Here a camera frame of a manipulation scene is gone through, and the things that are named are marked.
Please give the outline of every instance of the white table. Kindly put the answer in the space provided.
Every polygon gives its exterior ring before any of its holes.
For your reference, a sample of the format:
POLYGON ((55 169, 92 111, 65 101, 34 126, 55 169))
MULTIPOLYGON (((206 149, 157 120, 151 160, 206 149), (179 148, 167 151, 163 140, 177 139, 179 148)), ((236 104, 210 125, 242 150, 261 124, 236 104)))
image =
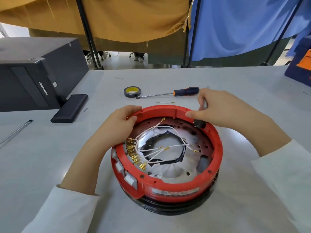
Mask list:
MULTIPOLYGON (((147 107, 156 105, 156 101, 198 108, 195 96, 126 98, 123 89, 128 86, 139 86, 142 95, 189 86, 227 90, 272 117, 311 151, 311 88, 285 77, 285 69, 262 66, 90 71, 72 92, 89 95, 74 123, 51 123, 56 110, 0 113, 0 140, 27 120, 34 120, 0 147, 0 232, 21 232, 52 187, 61 182, 84 142, 115 109, 127 104, 147 107)), ((239 133, 217 130, 224 156, 216 190, 200 208, 180 216, 157 215, 130 200, 113 175, 107 153, 96 188, 102 199, 89 232, 296 232, 282 203, 250 164, 250 160, 258 158, 255 149, 239 133)))

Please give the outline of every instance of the black power bank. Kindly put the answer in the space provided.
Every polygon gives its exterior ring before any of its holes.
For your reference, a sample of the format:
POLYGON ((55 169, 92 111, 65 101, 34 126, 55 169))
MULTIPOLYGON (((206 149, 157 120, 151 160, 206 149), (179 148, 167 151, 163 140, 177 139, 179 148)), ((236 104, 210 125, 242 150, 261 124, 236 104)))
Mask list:
POLYGON ((71 95, 60 110, 52 117, 52 123, 72 123, 75 121, 80 110, 85 104, 87 94, 71 95))

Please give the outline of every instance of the black metal pole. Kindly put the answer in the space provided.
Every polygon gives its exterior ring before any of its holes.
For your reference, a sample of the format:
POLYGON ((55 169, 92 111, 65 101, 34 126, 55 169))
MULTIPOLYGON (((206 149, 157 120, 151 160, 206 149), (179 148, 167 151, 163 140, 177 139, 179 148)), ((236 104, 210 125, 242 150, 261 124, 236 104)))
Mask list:
POLYGON ((191 41, 189 61, 188 61, 187 67, 191 65, 191 62, 192 62, 192 55, 193 55, 193 48, 194 48, 194 42, 195 42, 195 36, 196 36, 197 20, 199 19, 199 13, 200 13, 200 6, 201 6, 201 0, 197 0, 196 13, 195 13, 195 19, 194 19, 194 25, 193 25, 193 33, 192 33, 192 41, 191 41))
POLYGON ((76 0, 76 3, 77 3, 77 6, 78 6, 78 9, 79 9, 80 18, 81 18, 81 21, 82 21, 82 24, 83 24, 85 36, 87 38, 87 42, 88 42, 88 45, 89 45, 89 48, 90 48, 90 53, 91 53, 91 56, 92 56, 94 67, 96 69, 104 69, 102 67, 102 65, 100 63, 100 60, 99 60, 99 57, 98 57, 98 53, 97 53, 96 46, 95 46, 95 43, 94 43, 94 40, 93 40, 93 36, 92 36, 92 33, 91 33, 90 25, 89 25, 89 23, 87 21, 87 17, 86 17, 85 11, 84 11, 82 0, 76 0))
MULTIPOLYGON (((189 0, 189 7, 188 7, 188 13, 191 6, 192 0, 189 0)), ((188 27, 188 21, 187 19, 187 25, 186 25, 186 39, 185 39, 185 46, 184 46, 184 58, 183 58, 183 64, 181 65, 182 68, 186 67, 186 58, 187 58, 187 52, 188 52, 188 39, 189 39, 189 27, 188 27)))
POLYGON ((278 40, 277 40, 276 43, 274 44, 274 46, 273 46, 273 48, 272 48, 272 50, 271 50, 271 52, 270 52, 268 58, 266 59, 265 62, 263 62, 263 63, 261 64, 261 66, 268 66, 268 65, 269 65, 268 62, 269 62, 270 58, 271 58, 272 55, 274 54, 274 51, 276 50, 277 46, 279 45, 280 41, 282 40, 282 38, 283 38, 283 36, 284 36, 286 30, 287 30, 288 27, 290 26, 290 23, 292 22, 292 20, 293 20, 295 14, 296 14, 296 12, 298 11, 299 7, 301 6, 301 3, 302 3, 302 2, 303 2, 303 0, 299 0, 299 1, 298 1, 298 3, 297 3, 297 5, 296 5, 296 7, 295 7, 293 13, 291 14, 290 18, 288 19, 288 21, 287 21, 287 23, 286 23, 286 25, 285 25, 285 27, 284 27, 284 29, 283 29, 281 35, 279 36, 278 40))

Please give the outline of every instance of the red circular housing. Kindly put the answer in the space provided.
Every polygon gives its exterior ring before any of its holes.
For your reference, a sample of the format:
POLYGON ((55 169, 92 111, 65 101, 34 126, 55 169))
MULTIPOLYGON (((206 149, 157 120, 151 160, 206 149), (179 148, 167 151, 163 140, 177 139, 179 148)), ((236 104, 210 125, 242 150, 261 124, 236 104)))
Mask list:
MULTIPOLYGON (((193 123, 193 119, 185 116, 187 111, 190 110, 175 105, 155 105, 144 108, 132 114, 132 116, 138 117, 135 124, 155 117, 171 117, 173 119, 178 118, 189 123, 193 123)), ((116 145, 113 148, 115 150, 112 151, 116 151, 116 157, 113 157, 112 155, 111 162, 115 176, 117 177, 123 190, 133 199, 139 199, 143 196, 147 196, 148 198, 154 199, 156 201, 167 203, 185 202, 200 196, 207 188, 209 188, 209 186, 212 185, 212 182, 215 180, 216 174, 218 173, 221 164, 223 153, 222 143, 215 127, 207 123, 206 127, 201 130, 208 136, 214 147, 212 160, 208 167, 202 173, 197 175, 192 181, 181 184, 169 184, 163 182, 160 179, 148 176, 142 170, 133 165, 132 162, 128 159, 124 151, 123 144, 116 145), (119 160, 124 167, 124 172, 129 173, 137 180, 137 185, 135 187, 128 184, 124 178, 124 173, 117 170, 115 166, 118 162, 117 160, 119 160)))

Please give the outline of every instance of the orange screwdriver handle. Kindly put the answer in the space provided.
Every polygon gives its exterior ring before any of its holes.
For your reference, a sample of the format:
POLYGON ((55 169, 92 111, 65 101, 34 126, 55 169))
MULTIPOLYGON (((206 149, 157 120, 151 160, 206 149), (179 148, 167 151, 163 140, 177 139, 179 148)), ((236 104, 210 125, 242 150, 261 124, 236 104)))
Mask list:
POLYGON ((185 89, 174 90, 173 95, 174 96, 192 96, 192 95, 198 94, 199 90, 200 89, 198 87, 189 87, 185 89))

